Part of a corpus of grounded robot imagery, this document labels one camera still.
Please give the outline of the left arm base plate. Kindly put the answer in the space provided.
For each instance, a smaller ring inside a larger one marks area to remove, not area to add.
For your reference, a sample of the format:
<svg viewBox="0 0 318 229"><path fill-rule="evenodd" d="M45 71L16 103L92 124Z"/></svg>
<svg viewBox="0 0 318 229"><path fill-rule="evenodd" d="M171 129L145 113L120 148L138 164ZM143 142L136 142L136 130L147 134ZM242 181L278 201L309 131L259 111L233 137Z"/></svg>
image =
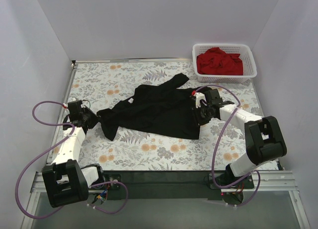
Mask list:
<svg viewBox="0 0 318 229"><path fill-rule="evenodd" d="M119 190L121 182L121 174L103 174L96 181L89 185L90 189L94 190Z"/></svg>

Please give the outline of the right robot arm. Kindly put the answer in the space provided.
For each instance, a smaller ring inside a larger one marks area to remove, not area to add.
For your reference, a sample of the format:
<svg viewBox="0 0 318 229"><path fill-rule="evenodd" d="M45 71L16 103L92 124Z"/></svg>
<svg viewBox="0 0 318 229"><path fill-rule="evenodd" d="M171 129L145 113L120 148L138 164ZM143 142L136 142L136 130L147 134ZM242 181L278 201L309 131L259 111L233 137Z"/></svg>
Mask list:
<svg viewBox="0 0 318 229"><path fill-rule="evenodd" d="M211 119L224 121L224 126L233 125L244 134L245 153L226 166L219 176L211 172L213 185L220 189L236 188L259 166L286 155L287 147L277 119L262 117L241 109L240 103L224 101L217 89L201 93L192 92L192 111L199 126Z"/></svg>

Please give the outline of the black t-shirt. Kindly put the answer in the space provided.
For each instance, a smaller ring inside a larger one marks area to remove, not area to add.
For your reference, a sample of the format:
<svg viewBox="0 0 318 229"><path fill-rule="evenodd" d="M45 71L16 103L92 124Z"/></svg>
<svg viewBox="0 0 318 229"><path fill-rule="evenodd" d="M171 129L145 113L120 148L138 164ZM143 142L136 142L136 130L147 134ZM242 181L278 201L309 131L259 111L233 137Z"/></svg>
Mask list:
<svg viewBox="0 0 318 229"><path fill-rule="evenodd" d="M189 78L177 74L161 85L142 84L133 96L113 108L97 111L105 137L114 140L119 127L168 137L197 140L200 127L192 113Z"/></svg>

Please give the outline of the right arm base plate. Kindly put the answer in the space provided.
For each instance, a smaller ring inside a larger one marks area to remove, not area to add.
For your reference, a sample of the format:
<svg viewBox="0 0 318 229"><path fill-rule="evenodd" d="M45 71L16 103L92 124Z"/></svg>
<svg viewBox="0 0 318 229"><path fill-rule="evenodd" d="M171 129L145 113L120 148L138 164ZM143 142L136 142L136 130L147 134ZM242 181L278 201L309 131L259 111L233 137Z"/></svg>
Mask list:
<svg viewBox="0 0 318 229"><path fill-rule="evenodd" d="M241 181L234 184L234 182L238 181L240 177L233 177L227 174L226 172L215 173L215 182L212 179L212 174L208 173L203 178L203 182L210 189L253 189L254 182L251 175L245 177Z"/></svg>

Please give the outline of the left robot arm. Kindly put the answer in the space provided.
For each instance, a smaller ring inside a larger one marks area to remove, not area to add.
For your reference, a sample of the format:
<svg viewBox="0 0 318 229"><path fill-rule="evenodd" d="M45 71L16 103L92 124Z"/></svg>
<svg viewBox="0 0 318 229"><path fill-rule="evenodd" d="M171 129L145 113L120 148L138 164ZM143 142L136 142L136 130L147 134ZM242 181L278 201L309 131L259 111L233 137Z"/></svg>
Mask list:
<svg viewBox="0 0 318 229"><path fill-rule="evenodd" d="M63 136L67 139L60 145L53 162L42 170L48 199L53 208L85 201L90 186L101 189L106 182L98 163L83 168L78 164L87 131L98 123L98 116L81 100L69 102L67 109L69 114L63 121Z"/></svg>

